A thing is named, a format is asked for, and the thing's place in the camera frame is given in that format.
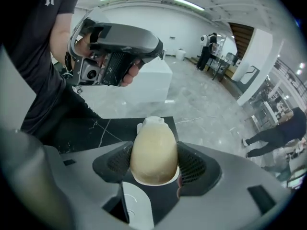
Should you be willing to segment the person's left forearm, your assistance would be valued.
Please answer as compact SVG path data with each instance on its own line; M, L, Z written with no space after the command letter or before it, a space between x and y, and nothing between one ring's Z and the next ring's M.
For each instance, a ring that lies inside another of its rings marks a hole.
M58 14L50 34L50 51L61 64L65 64L68 41L71 37L72 13Z

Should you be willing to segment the person's left hand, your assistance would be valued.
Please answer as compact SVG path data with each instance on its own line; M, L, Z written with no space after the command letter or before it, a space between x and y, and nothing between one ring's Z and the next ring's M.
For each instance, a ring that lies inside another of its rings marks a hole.
M133 82L133 78L135 78L139 73L140 63L141 63L140 59L134 60L133 65L129 69L128 73L126 73L121 82L121 87L126 87Z

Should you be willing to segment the cluttered work desk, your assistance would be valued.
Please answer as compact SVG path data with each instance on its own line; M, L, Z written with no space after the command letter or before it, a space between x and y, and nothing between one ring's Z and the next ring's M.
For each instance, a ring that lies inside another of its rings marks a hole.
M238 55L234 55L231 52L228 52L226 56L217 56L215 54L211 54L209 59L211 60L208 64L208 69L212 69L213 78L215 80L218 75L220 75L219 81L221 81L230 66L234 66L239 60Z

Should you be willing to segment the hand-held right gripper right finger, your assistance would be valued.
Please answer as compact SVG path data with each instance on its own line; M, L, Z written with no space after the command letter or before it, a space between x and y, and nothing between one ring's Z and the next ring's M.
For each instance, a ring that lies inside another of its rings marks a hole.
M291 192L255 163L178 142L178 202L154 230L265 230Z

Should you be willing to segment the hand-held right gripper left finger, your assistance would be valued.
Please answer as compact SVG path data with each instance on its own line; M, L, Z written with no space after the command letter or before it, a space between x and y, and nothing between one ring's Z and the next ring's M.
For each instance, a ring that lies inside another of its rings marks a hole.
M0 128L0 168L13 194L48 230L130 230L112 216L122 185L94 173L92 159L67 155L19 130Z

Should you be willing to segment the white bathtub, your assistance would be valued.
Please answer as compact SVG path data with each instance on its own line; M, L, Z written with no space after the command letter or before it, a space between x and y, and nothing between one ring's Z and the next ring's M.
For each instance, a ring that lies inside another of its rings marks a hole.
M142 105L166 100L173 72L159 57L145 64L127 87L108 86L100 109L103 118L124 118Z

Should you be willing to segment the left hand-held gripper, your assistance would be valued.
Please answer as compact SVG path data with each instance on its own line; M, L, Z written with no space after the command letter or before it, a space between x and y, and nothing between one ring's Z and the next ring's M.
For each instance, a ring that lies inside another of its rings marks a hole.
M75 45L78 36L88 34L91 55L86 57L76 51ZM151 61L162 54L163 42L143 28L98 23L87 17L74 28L68 52L75 59L70 79L72 84L120 86L135 57L146 63Z

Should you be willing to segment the person's black shirt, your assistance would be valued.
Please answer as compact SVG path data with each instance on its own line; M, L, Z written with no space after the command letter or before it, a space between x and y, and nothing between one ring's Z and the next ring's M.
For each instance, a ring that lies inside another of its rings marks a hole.
M22 123L22 131L44 140L68 118L98 118L53 66L50 34L58 14L74 13L77 0L25 0L2 42L14 66L36 94ZM68 53L65 64L74 60Z

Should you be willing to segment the white sink basin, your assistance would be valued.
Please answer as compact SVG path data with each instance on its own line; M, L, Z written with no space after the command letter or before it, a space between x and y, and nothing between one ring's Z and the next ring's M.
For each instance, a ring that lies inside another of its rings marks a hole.
M129 215L129 226L135 230L153 230L151 202L147 194L134 184L123 182L123 192Z

